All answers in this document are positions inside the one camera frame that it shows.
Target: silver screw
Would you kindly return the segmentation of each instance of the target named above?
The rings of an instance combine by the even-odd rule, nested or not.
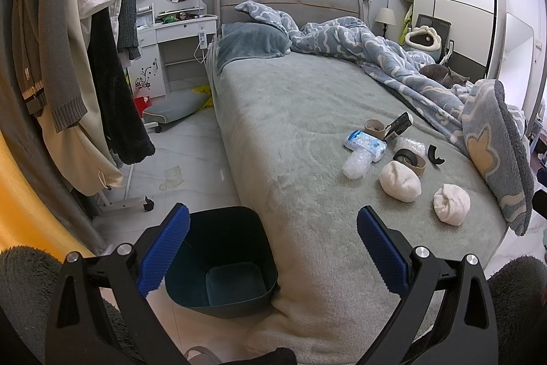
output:
[[[129,243],[124,243],[123,245],[118,246],[118,249],[116,249],[116,252],[120,254],[121,256],[128,255],[131,250],[133,249],[132,245]]]
[[[467,263],[469,263],[471,265],[476,265],[479,262],[479,259],[476,256],[474,256],[473,254],[469,254],[466,257],[466,260],[467,260]]]
[[[429,257],[429,249],[423,246],[418,246],[415,251],[416,255],[420,258],[428,258]]]
[[[67,262],[74,263],[76,260],[80,258],[80,253],[76,252],[75,250],[73,252],[69,252],[67,255]]]

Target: lampshade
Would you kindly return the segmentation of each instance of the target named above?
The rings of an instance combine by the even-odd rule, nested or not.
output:
[[[397,25],[395,20],[395,12],[392,9],[379,9],[376,15],[376,22],[388,25]]]

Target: patterned blue blanket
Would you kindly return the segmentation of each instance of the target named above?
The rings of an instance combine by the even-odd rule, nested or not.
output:
[[[473,160],[513,230],[518,235],[526,231],[532,213],[533,180],[530,169],[522,165],[522,155],[524,159],[526,155],[519,129],[515,121],[505,119],[511,113],[499,100],[499,89],[503,91],[499,81],[482,81],[482,88],[468,83],[467,87],[448,90],[419,73],[423,65],[434,63],[431,56],[407,52],[399,44],[375,36],[355,17],[308,23],[300,30],[289,14],[251,0],[240,3],[236,10],[286,33],[292,42],[291,50],[354,61],[368,76],[396,91]],[[493,94],[494,85],[497,95]],[[470,111],[465,126],[464,108]],[[491,162],[485,163],[485,154]]]

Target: blue gripper pad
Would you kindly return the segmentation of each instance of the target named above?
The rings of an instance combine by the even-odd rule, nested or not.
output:
[[[174,215],[141,260],[137,289],[143,297],[158,289],[174,256],[190,230],[190,211],[179,205]]]
[[[357,232],[387,289],[404,297],[410,290],[409,265],[387,231],[370,206],[362,208],[357,214]]]

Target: dark green trash bin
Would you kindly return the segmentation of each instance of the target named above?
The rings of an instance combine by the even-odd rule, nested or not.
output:
[[[222,318],[267,308],[276,282],[261,220],[242,206],[191,214],[190,231],[165,275],[175,303]]]

